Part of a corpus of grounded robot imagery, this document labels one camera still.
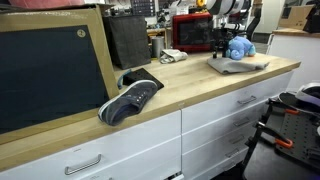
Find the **workbench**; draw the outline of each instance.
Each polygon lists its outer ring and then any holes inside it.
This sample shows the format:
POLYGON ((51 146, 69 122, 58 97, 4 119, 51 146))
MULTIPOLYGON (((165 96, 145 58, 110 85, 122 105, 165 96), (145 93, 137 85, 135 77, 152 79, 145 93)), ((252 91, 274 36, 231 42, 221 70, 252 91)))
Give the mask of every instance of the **workbench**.
POLYGON ((211 56, 141 66, 165 87, 119 126, 93 117, 0 145, 0 179, 164 179, 179 172, 201 179, 231 168, 246 153, 264 101, 286 89, 300 63, 256 54, 242 61, 270 62, 266 69, 222 75, 207 64, 211 56), (93 161, 74 174, 66 168, 93 161))
POLYGON ((297 59, 301 67, 295 70, 288 88, 297 91, 302 85, 319 81, 320 33, 308 33, 302 30, 284 28, 274 30, 269 38, 267 54, 297 59))

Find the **blue plush toy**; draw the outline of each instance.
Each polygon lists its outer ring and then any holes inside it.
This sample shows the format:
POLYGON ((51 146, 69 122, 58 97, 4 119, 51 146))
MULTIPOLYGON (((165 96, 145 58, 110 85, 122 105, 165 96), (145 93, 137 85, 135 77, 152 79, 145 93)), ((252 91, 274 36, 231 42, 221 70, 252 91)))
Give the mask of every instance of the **blue plush toy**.
POLYGON ((236 36, 229 41, 229 49, 226 52, 226 56, 233 60, 241 60, 243 56, 253 57, 256 54, 256 48, 246 38, 236 36))

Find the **microwave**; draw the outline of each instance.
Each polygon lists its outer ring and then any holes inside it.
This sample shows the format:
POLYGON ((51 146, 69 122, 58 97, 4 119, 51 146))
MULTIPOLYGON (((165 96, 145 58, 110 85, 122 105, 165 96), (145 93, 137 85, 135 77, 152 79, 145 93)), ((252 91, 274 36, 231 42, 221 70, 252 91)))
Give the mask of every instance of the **microwave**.
POLYGON ((173 16, 173 49, 184 52, 210 51, 212 24, 212 15, 207 12, 173 16))

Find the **floor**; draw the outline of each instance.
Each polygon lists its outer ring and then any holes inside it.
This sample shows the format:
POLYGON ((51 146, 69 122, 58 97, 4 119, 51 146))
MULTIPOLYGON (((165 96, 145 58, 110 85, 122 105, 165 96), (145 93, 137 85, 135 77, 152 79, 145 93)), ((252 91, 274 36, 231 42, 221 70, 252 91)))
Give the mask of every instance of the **floor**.
POLYGON ((254 33, 252 37, 252 42, 267 44, 269 37, 269 33, 254 33))
MULTIPOLYGON (((308 117, 308 115, 299 115, 299 119, 301 121, 308 120, 310 119, 310 116, 308 117)), ((280 132, 283 123, 283 109, 273 107, 273 111, 267 121, 267 126, 280 132)), ((277 151, 273 143, 274 137, 262 133, 261 137, 259 138, 259 143, 255 147, 253 155, 251 156, 248 166, 245 170, 245 178, 247 180, 320 179, 320 169, 312 168, 296 159, 289 158, 289 156, 277 151)), ((293 148, 299 149, 299 145, 294 145, 293 148)), ((240 164, 229 171, 223 172, 212 180, 244 180, 242 179, 240 164)))
POLYGON ((266 54, 267 49, 268 49, 268 45, 264 44, 264 43, 256 43, 253 42, 255 48, 256 48, 256 52, 257 53, 261 53, 261 54, 266 54))

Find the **sneaker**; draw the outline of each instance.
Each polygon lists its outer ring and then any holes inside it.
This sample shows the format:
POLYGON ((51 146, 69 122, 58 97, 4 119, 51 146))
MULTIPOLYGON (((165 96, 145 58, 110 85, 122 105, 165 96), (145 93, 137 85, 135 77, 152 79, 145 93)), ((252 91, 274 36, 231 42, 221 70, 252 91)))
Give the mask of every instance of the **sneaker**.
POLYGON ((158 87, 155 82, 137 81, 123 93, 102 105, 98 112, 99 119, 110 126, 116 126, 126 117, 139 114, 157 91, 158 87))

